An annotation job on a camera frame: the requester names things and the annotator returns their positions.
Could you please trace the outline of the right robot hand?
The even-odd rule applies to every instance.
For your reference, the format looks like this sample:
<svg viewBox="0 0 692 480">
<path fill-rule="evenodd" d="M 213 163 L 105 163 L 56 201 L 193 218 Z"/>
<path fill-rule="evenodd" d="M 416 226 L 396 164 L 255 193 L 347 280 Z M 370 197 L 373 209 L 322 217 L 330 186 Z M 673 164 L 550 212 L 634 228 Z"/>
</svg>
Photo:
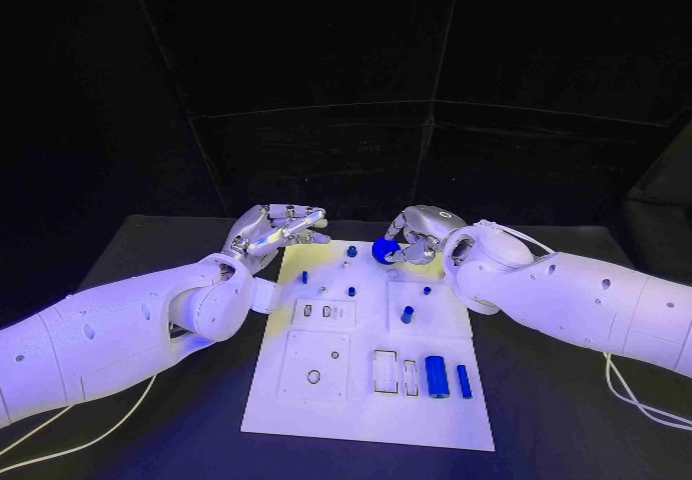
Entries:
<svg viewBox="0 0 692 480">
<path fill-rule="evenodd" d="M 467 222 L 442 208 L 407 206 L 390 222 L 383 235 L 384 240 L 393 241 L 402 232 L 407 247 L 387 253 L 383 260 L 389 264 L 428 264 L 442 252 L 451 234 L 465 226 Z"/>
</svg>

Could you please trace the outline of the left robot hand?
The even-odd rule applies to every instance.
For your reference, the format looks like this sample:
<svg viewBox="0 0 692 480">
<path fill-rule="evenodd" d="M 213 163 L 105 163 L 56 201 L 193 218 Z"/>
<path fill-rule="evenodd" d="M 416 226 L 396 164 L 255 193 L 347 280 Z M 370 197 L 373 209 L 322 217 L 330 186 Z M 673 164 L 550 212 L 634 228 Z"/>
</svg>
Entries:
<svg viewBox="0 0 692 480">
<path fill-rule="evenodd" d="M 330 237 L 317 232 L 325 226 L 325 210 L 320 207 L 255 205 L 230 227 L 221 253 L 255 274 L 271 263 L 281 247 L 327 244 Z"/>
</svg>

